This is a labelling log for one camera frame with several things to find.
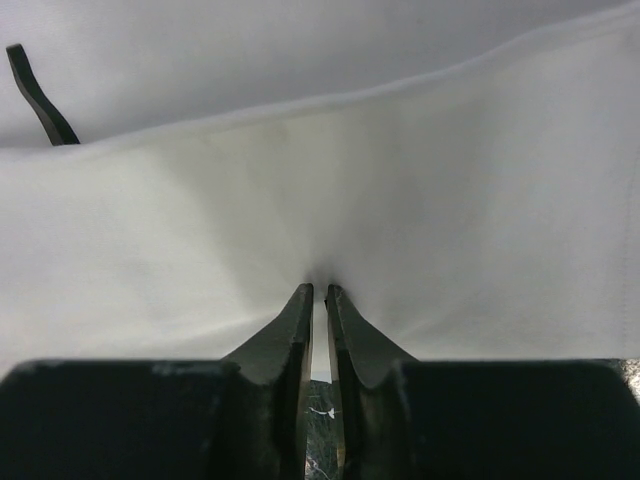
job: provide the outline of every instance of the white fabric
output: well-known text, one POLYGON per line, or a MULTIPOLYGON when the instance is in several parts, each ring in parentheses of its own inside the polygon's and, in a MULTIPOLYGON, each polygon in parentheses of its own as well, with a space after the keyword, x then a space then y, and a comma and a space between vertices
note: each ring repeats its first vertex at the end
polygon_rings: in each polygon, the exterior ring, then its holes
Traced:
POLYGON ((223 355, 306 280, 419 357, 638 356, 624 13, 373 91, 1 151, 1 367, 223 355))
MULTIPOLYGON (((434 72, 624 0, 2 0, 83 143, 434 72)), ((0 61, 0 146, 48 140, 0 61)))

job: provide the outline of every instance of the white cloth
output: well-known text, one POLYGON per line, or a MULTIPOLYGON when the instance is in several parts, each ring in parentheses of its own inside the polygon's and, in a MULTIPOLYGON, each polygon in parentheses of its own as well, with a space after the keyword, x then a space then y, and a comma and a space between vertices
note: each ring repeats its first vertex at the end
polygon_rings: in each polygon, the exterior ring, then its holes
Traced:
POLYGON ((224 355, 308 280, 418 357, 636 357, 639 79, 635 4, 374 90, 0 150, 0 370, 224 355))
MULTIPOLYGON (((469 60, 625 0, 2 0, 86 143, 238 109, 346 93, 469 60)), ((46 146, 0 61, 0 146, 46 146)))

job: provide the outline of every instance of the black strap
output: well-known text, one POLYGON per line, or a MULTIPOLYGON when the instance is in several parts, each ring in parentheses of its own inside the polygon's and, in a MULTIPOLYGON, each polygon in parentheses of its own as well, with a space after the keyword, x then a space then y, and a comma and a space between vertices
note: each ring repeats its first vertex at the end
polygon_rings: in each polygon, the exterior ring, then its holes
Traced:
POLYGON ((69 122, 49 101, 33 75, 27 53, 20 44, 7 47, 9 64, 18 89, 40 119, 51 145, 77 145, 80 143, 69 122))

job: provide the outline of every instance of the black plastic part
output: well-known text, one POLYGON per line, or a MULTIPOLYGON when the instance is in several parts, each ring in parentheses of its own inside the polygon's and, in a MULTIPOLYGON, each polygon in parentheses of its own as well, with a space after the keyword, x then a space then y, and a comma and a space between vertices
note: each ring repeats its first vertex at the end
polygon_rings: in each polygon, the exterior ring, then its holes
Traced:
POLYGON ((640 408, 608 363, 419 362, 342 288, 326 305, 346 480, 640 478, 640 408))
POLYGON ((0 478, 303 478, 312 305, 301 285, 220 361, 17 366, 0 384, 0 478))
POLYGON ((240 366, 223 406, 229 478, 304 478, 313 286, 224 361, 240 366))
POLYGON ((18 89, 40 119, 51 145, 79 144, 80 140, 69 122, 65 120, 40 88, 22 45, 7 47, 7 56, 18 89))

